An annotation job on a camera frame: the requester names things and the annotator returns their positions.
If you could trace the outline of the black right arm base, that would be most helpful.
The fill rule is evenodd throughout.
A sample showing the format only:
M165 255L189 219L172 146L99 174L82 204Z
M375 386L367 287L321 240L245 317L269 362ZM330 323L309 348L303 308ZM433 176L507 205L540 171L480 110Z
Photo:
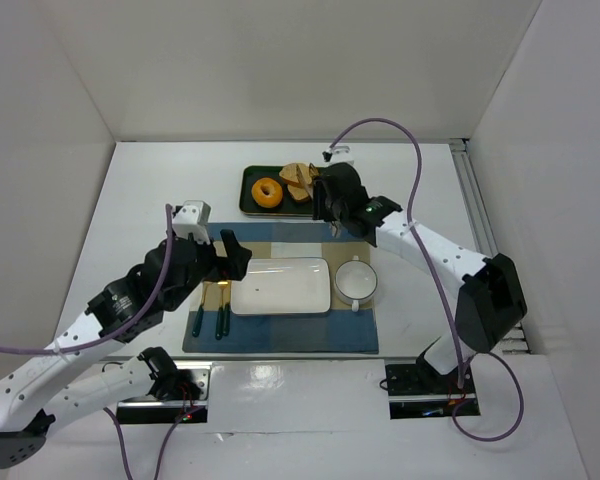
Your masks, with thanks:
M462 387L457 384L456 370L440 376L416 360L389 360L384 368L384 378L378 386L388 395L391 420L451 417L456 407L458 416L481 414L469 367L465 369Z

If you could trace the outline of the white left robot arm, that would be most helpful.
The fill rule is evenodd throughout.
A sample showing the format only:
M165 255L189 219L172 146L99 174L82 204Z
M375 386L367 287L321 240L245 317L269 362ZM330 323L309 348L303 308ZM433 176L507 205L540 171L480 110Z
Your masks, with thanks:
M31 458L58 430L127 398L165 399L189 392L191 377L161 347L148 347L99 375L83 373L157 326L204 282L244 278L252 258L231 230L224 252L192 235L170 234L142 263L109 283L76 321L49 345L0 380L0 469Z

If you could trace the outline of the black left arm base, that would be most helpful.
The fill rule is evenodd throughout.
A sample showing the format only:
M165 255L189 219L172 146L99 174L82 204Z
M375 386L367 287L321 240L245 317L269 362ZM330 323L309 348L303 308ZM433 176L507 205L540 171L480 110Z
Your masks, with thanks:
M115 408L117 420L122 425L167 425L185 415L182 424L206 423L211 364L183 361L177 367L182 381L169 394L121 401Z

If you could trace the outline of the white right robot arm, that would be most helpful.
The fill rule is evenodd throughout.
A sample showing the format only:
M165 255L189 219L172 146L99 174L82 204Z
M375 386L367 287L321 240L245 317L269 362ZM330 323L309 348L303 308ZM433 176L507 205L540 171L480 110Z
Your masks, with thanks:
M431 275L456 299L449 332L417 359L426 379L459 374L476 354L486 354L527 314L514 262L465 249L407 214L396 202L371 197L353 166L321 170L313 186L313 218L335 223L352 236L394 254Z

